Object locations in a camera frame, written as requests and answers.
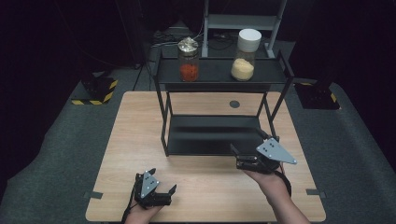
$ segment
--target silver lid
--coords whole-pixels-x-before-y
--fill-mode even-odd
[[[194,56],[198,53],[198,42],[186,37],[177,44],[178,53],[182,56]]]

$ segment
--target dark background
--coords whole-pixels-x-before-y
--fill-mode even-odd
[[[197,1],[167,1],[171,5],[166,13],[152,8],[151,12],[163,14],[143,14],[143,23],[171,22],[175,13],[189,6],[202,10],[203,1]],[[163,6],[160,2],[165,1],[149,2]],[[239,1],[212,2],[214,13],[276,14],[279,1],[252,0],[243,7]],[[290,63],[297,77],[320,79],[329,67],[335,69],[335,82],[348,94],[393,169],[395,8],[392,0],[289,0],[277,37],[296,41]],[[182,19],[195,21],[200,14],[193,15]],[[2,1],[0,27],[3,193],[7,179],[39,152],[45,133],[83,71],[134,67],[137,62],[128,41],[128,34],[136,30],[123,29],[115,1],[59,0],[58,5],[50,0]]]

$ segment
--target wooden table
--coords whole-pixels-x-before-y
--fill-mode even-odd
[[[278,92],[270,92],[274,106]],[[255,93],[173,93],[177,113],[255,115],[262,99]],[[240,107],[231,108],[236,100]],[[261,126],[268,130],[265,112]],[[162,116],[156,92],[126,92],[110,135],[102,166],[93,191],[103,193],[91,198],[86,218],[89,221],[120,221],[129,201],[134,176],[151,168],[160,182],[157,192],[167,192],[177,184],[172,204],[152,219],[153,222],[262,222],[276,221],[273,210],[258,185],[235,168],[232,156],[165,157],[160,140]],[[326,218],[318,195],[307,195],[315,183],[305,160],[286,104],[274,121],[281,145],[297,160],[285,164],[292,185],[292,199],[310,221]]]

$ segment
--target gray carpet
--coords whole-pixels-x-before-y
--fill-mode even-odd
[[[282,49],[288,57],[292,46],[277,41],[275,52]],[[177,53],[175,46],[165,51]],[[233,53],[232,47],[209,49],[209,56]],[[65,102],[37,158],[9,179],[0,223],[90,223],[84,194],[93,189],[121,97],[133,89],[138,74],[139,70],[114,70],[110,76],[119,83],[107,105]],[[146,68],[134,90],[154,91]],[[294,88],[286,97],[318,190],[326,195],[323,223],[394,223],[396,176],[342,88],[333,84],[331,90],[341,110],[305,110]]]

